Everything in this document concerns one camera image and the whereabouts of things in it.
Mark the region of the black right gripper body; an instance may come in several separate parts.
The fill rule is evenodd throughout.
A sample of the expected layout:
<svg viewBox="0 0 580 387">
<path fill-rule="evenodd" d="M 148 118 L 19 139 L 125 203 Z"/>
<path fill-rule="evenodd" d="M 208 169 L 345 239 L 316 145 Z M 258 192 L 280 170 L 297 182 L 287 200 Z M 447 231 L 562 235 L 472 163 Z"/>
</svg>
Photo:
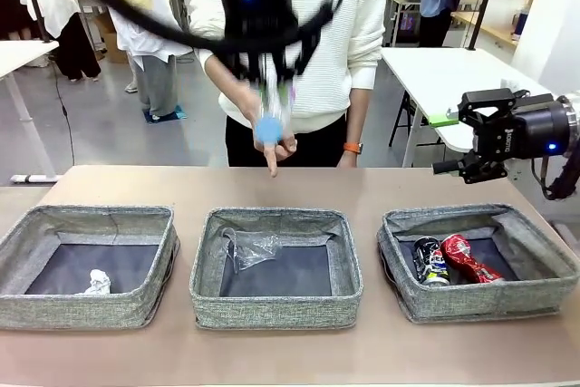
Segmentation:
<svg viewBox="0 0 580 387">
<path fill-rule="evenodd" d="M 492 161 L 563 156 L 572 150 L 572 100 L 551 94 L 514 93 L 508 113 L 479 109 L 485 123 L 471 127 L 473 151 Z"/>
</svg>

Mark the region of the person's right hand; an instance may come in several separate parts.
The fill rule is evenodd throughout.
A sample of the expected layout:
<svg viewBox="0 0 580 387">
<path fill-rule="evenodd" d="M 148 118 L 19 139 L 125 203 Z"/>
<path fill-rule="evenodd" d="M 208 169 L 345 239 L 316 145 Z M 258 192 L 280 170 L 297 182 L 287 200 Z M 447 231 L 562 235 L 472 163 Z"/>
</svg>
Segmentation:
<svg viewBox="0 0 580 387">
<path fill-rule="evenodd" d="M 278 173 L 278 163 L 287 160 L 297 150 L 297 140 L 295 135 L 290 131 L 286 131 L 282 139 L 277 143 L 264 143 L 258 140 L 256 129 L 259 120 L 260 100 L 258 99 L 257 93 L 251 88 L 246 87 L 245 85 L 241 86 L 241 89 L 237 91 L 235 97 L 235 105 L 244 118 L 250 123 L 253 133 L 254 147 L 256 150 L 263 153 L 270 176 L 272 178 L 276 177 Z"/>
</svg>

